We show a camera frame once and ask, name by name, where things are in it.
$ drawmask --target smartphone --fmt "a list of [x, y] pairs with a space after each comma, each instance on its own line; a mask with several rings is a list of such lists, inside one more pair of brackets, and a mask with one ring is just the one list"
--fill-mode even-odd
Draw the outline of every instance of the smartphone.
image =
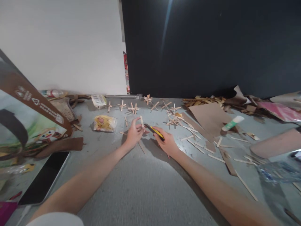
[[38, 205], [48, 196], [54, 182], [58, 178], [69, 156], [69, 152], [53, 153], [38, 175], [30, 184], [29, 188], [19, 200], [19, 205]]

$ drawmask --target gray table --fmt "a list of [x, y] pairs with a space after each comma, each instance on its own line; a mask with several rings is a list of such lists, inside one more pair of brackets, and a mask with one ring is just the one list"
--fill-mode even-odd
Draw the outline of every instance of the gray table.
[[[121, 103], [121, 99], [110, 100], [112, 105]], [[182, 104], [180, 99], [170, 99], [170, 101], [175, 102], [176, 106]], [[117, 106], [113, 107], [110, 113], [106, 109], [97, 110], [90, 100], [76, 106], [74, 109], [76, 114], [83, 116], [81, 121], [83, 132], [75, 131], [74, 137], [84, 137], [86, 145], [82, 151], [71, 152], [52, 193], [85, 166], [95, 159], [107, 155], [124, 142], [125, 137], [119, 133], [128, 129], [125, 126], [124, 116], [127, 116], [130, 122], [133, 118], [142, 115], [144, 123], [162, 127], [172, 133], [179, 148], [189, 157], [252, 199], [239, 179], [229, 175], [225, 164], [208, 157], [207, 153], [202, 154], [188, 141], [180, 141], [181, 138], [189, 136], [191, 133], [179, 126], [176, 129], [171, 126], [169, 129], [169, 126], [164, 123], [168, 121], [165, 110], [159, 109], [159, 111], [150, 112], [151, 105], [147, 106], [142, 100], [124, 99], [124, 102], [127, 106], [131, 102], [137, 103], [141, 109], [136, 116], [129, 114], [126, 109], [121, 112]], [[256, 134], [261, 140], [297, 126], [293, 123], [280, 123], [273, 119], [266, 119], [266, 124], [261, 124], [254, 121], [252, 116], [235, 110], [234, 112], [236, 115], [245, 117], [240, 127], [246, 132]], [[93, 119], [96, 115], [116, 117], [118, 124], [115, 132], [93, 131]], [[251, 143], [256, 142], [250, 138], [248, 140]], [[205, 145], [204, 138], [198, 141]], [[142, 143], [145, 146], [146, 154], [137, 145], [117, 164], [101, 187], [79, 212], [78, 216], [85, 225], [228, 225], [187, 173], [173, 159], [168, 159], [166, 154], [158, 148], [151, 135], [143, 137]], [[246, 153], [250, 153], [250, 144], [233, 140], [229, 138], [229, 135], [223, 139], [222, 143], [239, 147], [236, 149], [227, 148], [232, 158], [243, 159]], [[221, 158], [218, 151], [215, 156]], [[276, 161], [286, 156], [282, 155], [270, 160]], [[7, 200], [20, 190], [25, 192], [45, 161], [36, 162], [34, 172], [15, 176], [10, 180], [4, 190], [0, 192], [0, 200]], [[283, 207], [286, 207], [298, 218], [301, 218], [301, 196], [295, 187], [291, 184], [272, 185], [266, 183], [260, 179], [254, 166], [231, 161], [259, 202], [270, 208], [284, 225], [296, 225], [282, 211]], [[26, 225], [37, 208], [31, 208], [20, 226]], [[22, 207], [18, 208], [6, 226], [15, 226], [22, 210]]]

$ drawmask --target clear plastic bottle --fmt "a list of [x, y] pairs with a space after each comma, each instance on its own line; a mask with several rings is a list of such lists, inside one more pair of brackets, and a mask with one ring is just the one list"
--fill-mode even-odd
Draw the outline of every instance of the clear plastic bottle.
[[44, 97], [59, 97], [64, 94], [62, 90], [56, 90], [56, 89], [51, 89], [51, 90], [40, 90], [39, 91]]

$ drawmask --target white glue stick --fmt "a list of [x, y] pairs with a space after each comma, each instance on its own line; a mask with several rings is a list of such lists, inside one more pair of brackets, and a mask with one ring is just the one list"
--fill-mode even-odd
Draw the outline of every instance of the white glue stick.
[[242, 116], [236, 116], [234, 119], [232, 119], [231, 122], [229, 122], [227, 125], [225, 125], [222, 130], [223, 131], [228, 131], [230, 129], [232, 129], [237, 123], [240, 123], [241, 121], [243, 121], [245, 118]]

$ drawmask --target black wall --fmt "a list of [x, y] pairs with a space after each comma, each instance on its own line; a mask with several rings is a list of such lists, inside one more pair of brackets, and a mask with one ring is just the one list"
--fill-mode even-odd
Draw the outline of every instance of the black wall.
[[[162, 37], [168, 4], [170, 17]], [[122, 0], [132, 94], [300, 90], [300, 0]]]

